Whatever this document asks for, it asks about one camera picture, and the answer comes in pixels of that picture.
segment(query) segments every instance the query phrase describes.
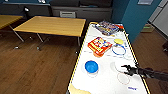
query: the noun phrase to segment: food package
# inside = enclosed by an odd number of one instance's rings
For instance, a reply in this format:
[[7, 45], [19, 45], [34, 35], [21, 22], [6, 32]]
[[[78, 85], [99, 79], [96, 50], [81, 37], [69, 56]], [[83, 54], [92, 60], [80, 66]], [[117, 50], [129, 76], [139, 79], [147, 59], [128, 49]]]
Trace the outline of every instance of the food package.
[[107, 42], [101, 37], [97, 37], [88, 43], [88, 47], [93, 51], [96, 57], [102, 57], [111, 46], [112, 44], [110, 42]]
[[111, 36], [119, 30], [118, 26], [107, 21], [102, 21], [99, 24], [96, 24], [95, 28], [106, 36]]

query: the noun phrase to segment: blue object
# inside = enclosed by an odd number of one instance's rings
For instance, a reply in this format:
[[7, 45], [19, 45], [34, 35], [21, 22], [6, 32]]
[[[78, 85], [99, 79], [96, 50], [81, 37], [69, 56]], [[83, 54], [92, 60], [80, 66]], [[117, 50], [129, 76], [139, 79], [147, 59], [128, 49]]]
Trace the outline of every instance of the blue object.
[[94, 73], [98, 70], [98, 64], [95, 61], [87, 61], [85, 63], [85, 69], [89, 73]]

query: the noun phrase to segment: orange item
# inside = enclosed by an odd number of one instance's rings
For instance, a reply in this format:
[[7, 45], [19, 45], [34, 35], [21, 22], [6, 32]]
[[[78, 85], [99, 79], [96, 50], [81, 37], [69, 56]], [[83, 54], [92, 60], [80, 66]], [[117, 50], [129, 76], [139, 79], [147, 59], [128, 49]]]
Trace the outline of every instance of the orange item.
[[102, 57], [111, 46], [112, 44], [110, 42], [106, 42], [106, 40], [103, 40], [101, 37], [97, 37], [88, 43], [88, 47], [93, 51], [96, 57]]
[[118, 26], [119, 29], [124, 29], [124, 26], [122, 26], [122, 25], [117, 25], [117, 24], [115, 24], [115, 26]]

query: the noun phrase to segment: white table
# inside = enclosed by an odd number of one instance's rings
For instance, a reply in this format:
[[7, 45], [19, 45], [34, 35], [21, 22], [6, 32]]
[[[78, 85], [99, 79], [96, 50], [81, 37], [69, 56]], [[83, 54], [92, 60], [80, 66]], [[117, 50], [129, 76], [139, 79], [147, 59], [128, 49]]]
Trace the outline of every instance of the white table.
[[[129, 76], [118, 72], [115, 68], [115, 63], [118, 62], [135, 66], [136, 59], [125, 36], [125, 31], [116, 33], [115, 37], [105, 36], [92, 25], [90, 24], [88, 27], [70, 83], [76, 89], [89, 91], [91, 94], [147, 94], [149, 92], [147, 85], [139, 75]], [[112, 48], [102, 57], [95, 57], [87, 44], [96, 37], [102, 37], [112, 44], [115, 44], [114, 39], [122, 39], [126, 49], [124, 55], [126, 58], [114, 54]], [[99, 66], [98, 74], [95, 77], [90, 77], [85, 70], [85, 63], [89, 60], [96, 61]]]

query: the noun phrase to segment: white paper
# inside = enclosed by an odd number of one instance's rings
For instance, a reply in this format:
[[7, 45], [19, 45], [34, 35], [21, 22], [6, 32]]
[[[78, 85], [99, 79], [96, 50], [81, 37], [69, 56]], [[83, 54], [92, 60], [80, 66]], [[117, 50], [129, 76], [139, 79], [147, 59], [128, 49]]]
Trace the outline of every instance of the white paper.
[[141, 5], [151, 5], [153, 0], [139, 0], [138, 4]]

